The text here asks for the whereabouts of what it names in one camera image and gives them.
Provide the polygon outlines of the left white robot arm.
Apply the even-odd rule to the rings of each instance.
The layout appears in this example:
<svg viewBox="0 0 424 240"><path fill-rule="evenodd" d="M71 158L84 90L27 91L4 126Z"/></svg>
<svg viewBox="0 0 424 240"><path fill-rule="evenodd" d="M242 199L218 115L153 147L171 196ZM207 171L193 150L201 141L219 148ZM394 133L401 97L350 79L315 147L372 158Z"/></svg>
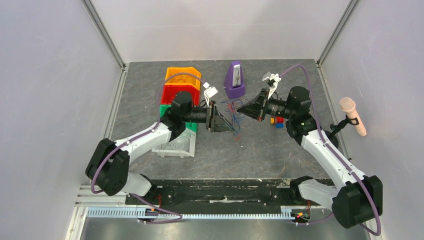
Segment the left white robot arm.
<svg viewBox="0 0 424 240"><path fill-rule="evenodd" d="M108 196L119 192L135 194L144 204L152 204L157 198L152 181L142 174L130 173L129 166L153 148L177 139L186 130L186 123L205 124L210 132L235 130L218 111L215 101L210 100L208 106L196 106L189 92L180 91L150 127L124 139L104 138L98 143L85 169L92 186L99 187L92 192Z"/></svg>

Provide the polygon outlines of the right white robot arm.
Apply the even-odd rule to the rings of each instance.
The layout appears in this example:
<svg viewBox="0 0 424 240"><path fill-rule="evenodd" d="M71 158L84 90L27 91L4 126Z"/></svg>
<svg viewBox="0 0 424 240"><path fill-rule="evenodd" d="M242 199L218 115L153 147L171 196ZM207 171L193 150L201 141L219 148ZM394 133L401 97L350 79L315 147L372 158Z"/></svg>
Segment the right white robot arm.
<svg viewBox="0 0 424 240"><path fill-rule="evenodd" d="M237 112L257 121L266 115L286 120L286 130L309 152L331 178L334 186L303 176L290 182L289 199L295 204L309 200L332 211L337 222L348 229L374 219L381 225L383 183L376 176L366 176L333 145L332 139L310 114L309 91L302 86L290 89L286 100L268 97L270 90L259 94Z"/></svg>

